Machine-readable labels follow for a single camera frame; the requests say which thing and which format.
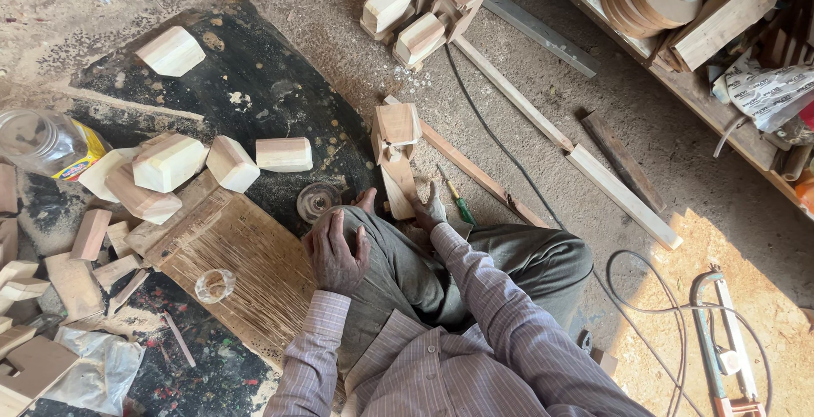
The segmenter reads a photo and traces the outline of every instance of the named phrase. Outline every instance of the hand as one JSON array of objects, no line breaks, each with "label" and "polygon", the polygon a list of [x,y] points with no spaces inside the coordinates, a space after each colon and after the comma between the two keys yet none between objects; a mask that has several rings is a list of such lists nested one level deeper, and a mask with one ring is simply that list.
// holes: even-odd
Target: hand
[{"label": "hand", "polygon": [[418,196],[410,200],[415,212],[415,222],[413,226],[417,226],[426,231],[427,234],[432,233],[432,229],[439,223],[447,222],[447,212],[443,208],[441,198],[438,197],[438,192],[435,190],[435,182],[430,182],[430,198],[427,203],[421,202]]},{"label": "hand", "polygon": [[356,291],[365,273],[371,268],[368,257],[371,242],[365,227],[357,229],[357,256],[351,255],[350,247],[342,234],[345,212],[335,210],[330,218],[324,218],[302,239],[305,252],[311,261],[314,283],[318,290],[339,293],[346,297]]}]

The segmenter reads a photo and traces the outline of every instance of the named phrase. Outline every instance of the dark wooden stick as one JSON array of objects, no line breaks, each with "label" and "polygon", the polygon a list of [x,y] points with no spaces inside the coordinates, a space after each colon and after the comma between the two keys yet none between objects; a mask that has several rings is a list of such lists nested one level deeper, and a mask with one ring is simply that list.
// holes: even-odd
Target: dark wooden stick
[{"label": "dark wooden stick", "polygon": [[594,112],[583,118],[581,122],[585,131],[588,131],[624,183],[636,193],[636,196],[657,214],[666,209],[661,195],[647,179],[636,160],[627,152],[624,144],[616,138],[605,120]]}]

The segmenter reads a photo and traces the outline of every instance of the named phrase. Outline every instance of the yellow label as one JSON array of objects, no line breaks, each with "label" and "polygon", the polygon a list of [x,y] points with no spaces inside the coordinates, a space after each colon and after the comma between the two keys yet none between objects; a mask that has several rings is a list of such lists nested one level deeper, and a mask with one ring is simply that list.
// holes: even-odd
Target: yellow label
[{"label": "yellow label", "polygon": [[98,137],[96,137],[96,133],[93,130],[83,125],[79,121],[71,121],[73,121],[73,125],[76,126],[79,133],[85,137],[85,142],[88,143],[88,154],[81,160],[71,164],[51,177],[58,178],[59,180],[70,180],[71,182],[74,182],[79,177],[79,174],[99,161],[99,159],[105,156],[107,152],[104,149],[104,145],[102,145]]}]

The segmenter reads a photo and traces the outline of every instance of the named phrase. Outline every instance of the plastic bag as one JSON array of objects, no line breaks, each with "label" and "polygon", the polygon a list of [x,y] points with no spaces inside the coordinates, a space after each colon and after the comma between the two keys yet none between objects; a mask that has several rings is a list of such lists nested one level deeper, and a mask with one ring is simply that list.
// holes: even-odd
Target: plastic bag
[{"label": "plastic bag", "polygon": [[59,329],[54,341],[80,359],[42,397],[121,417],[144,348],[118,336],[66,327]]}]

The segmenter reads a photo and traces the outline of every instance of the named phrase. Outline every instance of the wooden workbench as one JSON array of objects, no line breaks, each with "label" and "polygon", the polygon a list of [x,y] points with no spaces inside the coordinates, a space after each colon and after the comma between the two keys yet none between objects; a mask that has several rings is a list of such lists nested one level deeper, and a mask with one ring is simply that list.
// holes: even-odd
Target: wooden workbench
[{"label": "wooden workbench", "polygon": [[[667,72],[651,64],[648,58],[655,48],[657,37],[636,40],[617,32],[605,17],[605,11],[599,0],[571,1],[719,135],[722,135],[726,127],[741,115],[733,105],[725,106],[714,96],[710,96],[707,82],[697,74]],[[794,188],[773,169],[782,153],[774,144],[761,139],[760,132],[751,121],[733,131],[729,135],[728,143],[794,205],[801,207]]]}]

